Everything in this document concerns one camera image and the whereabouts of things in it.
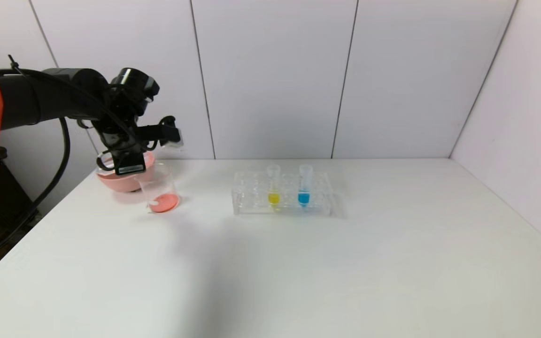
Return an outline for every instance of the blue liquid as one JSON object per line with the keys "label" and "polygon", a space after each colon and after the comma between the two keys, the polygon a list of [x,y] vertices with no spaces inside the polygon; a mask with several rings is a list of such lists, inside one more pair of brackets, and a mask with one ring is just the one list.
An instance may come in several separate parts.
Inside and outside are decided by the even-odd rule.
{"label": "blue liquid", "polygon": [[310,202],[310,193],[309,192],[300,192],[298,194],[298,202],[302,206],[306,206]]}

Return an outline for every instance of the white wall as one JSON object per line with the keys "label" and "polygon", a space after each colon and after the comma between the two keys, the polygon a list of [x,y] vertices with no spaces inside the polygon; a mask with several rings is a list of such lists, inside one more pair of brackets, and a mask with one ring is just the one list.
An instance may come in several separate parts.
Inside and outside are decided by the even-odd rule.
{"label": "white wall", "polygon": [[452,158],[541,232],[541,0],[520,0]]}
{"label": "white wall", "polygon": [[329,158],[356,0],[193,0],[217,158]]}
{"label": "white wall", "polygon": [[[123,67],[160,85],[139,125],[173,115],[185,151],[160,158],[214,158],[189,0],[33,0],[60,67],[93,68],[111,81]],[[96,132],[93,139],[103,149]]]}
{"label": "white wall", "polygon": [[360,0],[335,158],[449,157],[515,0]]}
{"label": "white wall", "polygon": [[[21,67],[45,69],[54,62],[27,0],[0,0],[0,68],[9,68],[7,54]],[[85,131],[69,121],[71,154],[66,173],[39,210],[49,212],[90,173],[95,150]],[[3,131],[0,146],[8,149],[6,164],[26,193],[35,199],[49,184],[62,160],[62,130],[58,120]]]}

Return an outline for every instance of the pink bowl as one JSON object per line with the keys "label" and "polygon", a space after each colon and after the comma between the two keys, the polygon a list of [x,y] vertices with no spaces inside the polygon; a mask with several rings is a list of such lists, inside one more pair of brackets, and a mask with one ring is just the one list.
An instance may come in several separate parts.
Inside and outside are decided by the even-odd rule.
{"label": "pink bowl", "polygon": [[97,169],[97,178],[105,184],[108,188],[118,192],[130,192],[141,189],[137,177],[143,177],[144,179],[150,178],[153,175],[153,171],[147,170],[152,167],[155,162],[154,154],[152,152],[145,152],[143,154],[144,159],[146,160],[146,171],[140,174],[133,175],[122,175],[118,176],[114,173],[110,174],[109,171],[103,171]]}

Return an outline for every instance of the blue test tube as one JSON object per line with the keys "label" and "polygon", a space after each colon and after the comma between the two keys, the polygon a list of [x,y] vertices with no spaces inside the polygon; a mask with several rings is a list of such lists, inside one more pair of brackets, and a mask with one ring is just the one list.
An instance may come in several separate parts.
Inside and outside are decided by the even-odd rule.
{"label": "blue test tube", "polygon": [[300,165],[300,191],[298,192],[298,202],[301,206],[307,206],[310,202],[310,191],[312,190],[312,165]]}

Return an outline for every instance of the test tube rack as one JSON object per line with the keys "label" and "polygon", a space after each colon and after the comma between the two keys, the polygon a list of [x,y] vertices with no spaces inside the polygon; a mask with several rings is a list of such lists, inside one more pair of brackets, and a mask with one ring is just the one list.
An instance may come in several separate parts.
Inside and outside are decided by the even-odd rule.
{"label": "test tube rack", "polygon": [[[282,174],[278,189],[271,191],[271,178],[266,171],[235,173],[232,185],[233,213],[330,216],[333,191],[326,173],[314,172],[310,201],[305,206],[298,201],[299,187],[299,174]],[[279,202],[270,203],[269,193],[279,194]]]}

